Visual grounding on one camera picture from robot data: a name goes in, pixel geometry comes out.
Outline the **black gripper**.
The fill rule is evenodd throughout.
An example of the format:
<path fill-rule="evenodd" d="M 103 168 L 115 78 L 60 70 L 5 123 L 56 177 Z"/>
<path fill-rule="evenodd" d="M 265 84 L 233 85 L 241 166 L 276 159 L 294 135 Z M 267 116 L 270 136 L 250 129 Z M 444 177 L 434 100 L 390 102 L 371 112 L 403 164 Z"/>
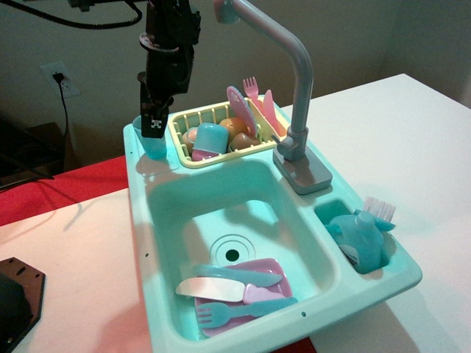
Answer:
<path fill-rule="evenodd" d="M 141 135 L 163 138 L 173 96 L 188 92 L 194 48 L 147 49 L 146 69 L 138 74 L 141 102 Z"/>

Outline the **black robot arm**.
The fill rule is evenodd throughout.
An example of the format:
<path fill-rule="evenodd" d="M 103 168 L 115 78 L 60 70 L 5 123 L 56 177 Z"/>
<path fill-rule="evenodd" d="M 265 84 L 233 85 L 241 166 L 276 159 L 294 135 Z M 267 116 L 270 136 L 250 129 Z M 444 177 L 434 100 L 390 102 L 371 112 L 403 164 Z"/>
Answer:
<path fill-rule="evenodd" d="M 140 36 L 146 69 L 137 76 L 145 138 L 164 136 L 174 96 L 188 92 L 200 23 L 199 11 L 188 1 L 147 2 L 146 30 Z"/>

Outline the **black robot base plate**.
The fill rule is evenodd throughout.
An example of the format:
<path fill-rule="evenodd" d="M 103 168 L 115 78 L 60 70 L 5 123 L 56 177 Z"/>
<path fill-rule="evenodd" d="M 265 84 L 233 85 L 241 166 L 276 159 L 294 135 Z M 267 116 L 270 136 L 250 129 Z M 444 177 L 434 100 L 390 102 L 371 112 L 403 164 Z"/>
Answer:
<path fill-rule="evenodd" d="M 10 257 L 1 261 L 1 351 L 12 352 L 39 322 L 46 275 Z"/>

